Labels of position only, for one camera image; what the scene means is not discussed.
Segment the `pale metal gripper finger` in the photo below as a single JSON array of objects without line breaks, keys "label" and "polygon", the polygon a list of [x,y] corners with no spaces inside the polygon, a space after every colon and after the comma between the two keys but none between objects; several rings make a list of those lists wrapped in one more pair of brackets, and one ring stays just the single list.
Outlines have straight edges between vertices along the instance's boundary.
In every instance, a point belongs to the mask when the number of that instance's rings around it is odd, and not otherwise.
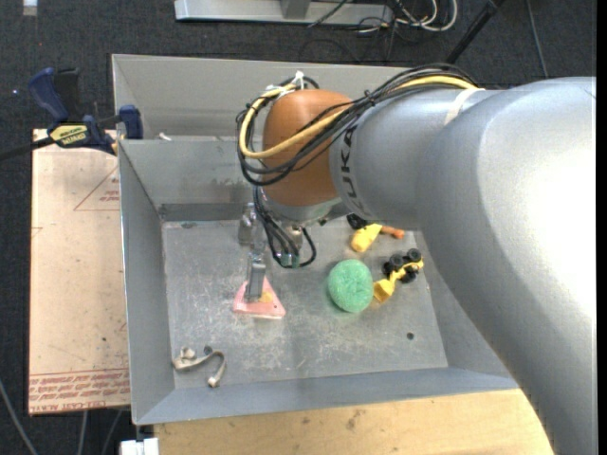
[{"label": "pale metal gripper finger", "polygon": [[261,299],[266,269],[264,254],[251,251],[248,256],[248,282],[244,294],[245,300]]},{"label": "pale metal gripper finger", "polygon": [[253,203],[243,206],[238,225],[238,242],[241,246],[254,246],[258,229],[257,209]]}]

